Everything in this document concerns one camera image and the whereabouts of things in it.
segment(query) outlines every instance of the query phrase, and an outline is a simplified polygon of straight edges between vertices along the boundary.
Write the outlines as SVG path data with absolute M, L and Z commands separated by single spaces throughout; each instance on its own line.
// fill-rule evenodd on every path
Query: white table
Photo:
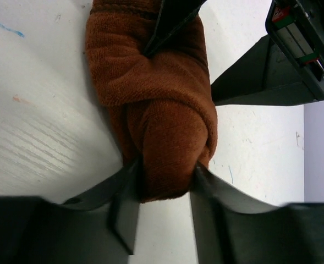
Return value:
M 0 1 L 0 194 L 62 202 L 122 166 L 87 74 L 88 1 Z M 211 81 L 266 34 L 269 5 L 208 0 L 200 15 Z M 272 204 L 303 201 L 303 107 L 217 110 L 210 169 Z M 190 216 L 188 195 L 142 205 L 130 263 L 196 264 Z

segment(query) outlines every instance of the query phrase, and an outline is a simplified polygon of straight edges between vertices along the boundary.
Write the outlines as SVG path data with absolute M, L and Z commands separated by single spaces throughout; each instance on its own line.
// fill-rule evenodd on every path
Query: green stripe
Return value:
M 289 15 L 281 20 L 279 20 L 278 22 L 275 23 L 275 26 L 278 29 L 282 29 L 283 27 L 290 25 L 291 23 L 294 22 L 294 19 Z
M 318 54 L 316 52 L 314 52 L 314 53 L 311 53 L 311 54 L 308 54 L 308 55 L 305 55 L 305 56 L 301 57 L 300 61 L 308 62 L 308 61 L 311 61 L 311 60 L 316 59 L 316 58 L 318 58 Z

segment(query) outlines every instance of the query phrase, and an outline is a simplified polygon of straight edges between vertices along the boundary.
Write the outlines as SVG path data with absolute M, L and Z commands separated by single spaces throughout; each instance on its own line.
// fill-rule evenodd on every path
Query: brown fabric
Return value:
M 93 84 L 108 108 L 124 160 L 144 158 L 143 202 L 184 195 L 196 161 L 208 166 L 217 142 L 200 18 L 152 59 L 141 54 L 160 4 L 94 0 L 86 27 Z

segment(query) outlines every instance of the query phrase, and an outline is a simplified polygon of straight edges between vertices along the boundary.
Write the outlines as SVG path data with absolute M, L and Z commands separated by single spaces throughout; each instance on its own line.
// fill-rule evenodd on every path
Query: red label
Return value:
M 276 23 L 282 20 L 283 18 L 287 17 L 289 13 L 290 13 L 290 7 L 285 7 L 281 9 L 279 6 L 276 6 L 272 17 L 272 22 Z

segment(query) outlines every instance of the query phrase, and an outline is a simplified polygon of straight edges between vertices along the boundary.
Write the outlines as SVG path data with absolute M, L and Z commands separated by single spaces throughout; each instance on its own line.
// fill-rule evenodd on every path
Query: blue ink mark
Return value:
M 229 167 L 229 171 L 230 171 L 230 176 L 232 177 L 232 183 L 234 183 L 234 179 L 233 179 L 233 173 L 232 173 L 232 169 L 231 169 L 231 167 L 230 166 L 228 166 Z
M 10 29 L 10 28 L 4 26 L 4 25 L 1 24 L 1 23 L 0 23 L 0 28 L 1 28 L 1 29 L 5 29 L 5 30 L 7 30 L 7 31 L 9 31 L 9 32 L 15 33 L 15 34 L 17 34 L 19 37 L 25 37 L 25 35 L 22 34 L 20 31 Z

